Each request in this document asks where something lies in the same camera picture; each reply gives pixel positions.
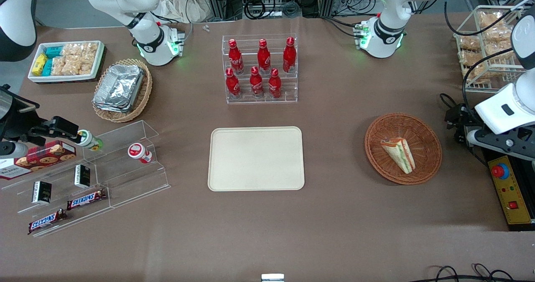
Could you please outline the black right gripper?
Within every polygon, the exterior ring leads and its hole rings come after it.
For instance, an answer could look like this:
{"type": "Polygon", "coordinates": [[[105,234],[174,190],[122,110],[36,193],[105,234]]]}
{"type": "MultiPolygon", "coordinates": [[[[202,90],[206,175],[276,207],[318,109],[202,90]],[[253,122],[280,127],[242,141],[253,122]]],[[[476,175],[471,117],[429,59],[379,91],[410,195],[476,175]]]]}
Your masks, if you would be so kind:
{"type": "Polygon", "coordinates": [[[40,105],[14,94],[9,88],[1,88],[1,140],[45,143],[45,138],[61,138],[77,145],[82,141],[79,126],[60,116],[49,121],[38,116],[40,105]]]}

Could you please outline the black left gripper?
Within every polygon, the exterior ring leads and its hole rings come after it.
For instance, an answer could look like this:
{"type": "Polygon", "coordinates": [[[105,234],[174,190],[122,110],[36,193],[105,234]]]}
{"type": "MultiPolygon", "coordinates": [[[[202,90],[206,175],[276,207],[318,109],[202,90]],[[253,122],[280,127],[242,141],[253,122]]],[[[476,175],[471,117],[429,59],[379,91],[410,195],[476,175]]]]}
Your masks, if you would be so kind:
{"type": "Polygon", "coordinates": [[[457,104],[445,112],[444,122],[447,129],[475,126],[476,118],[466,104],[457,104]]]}

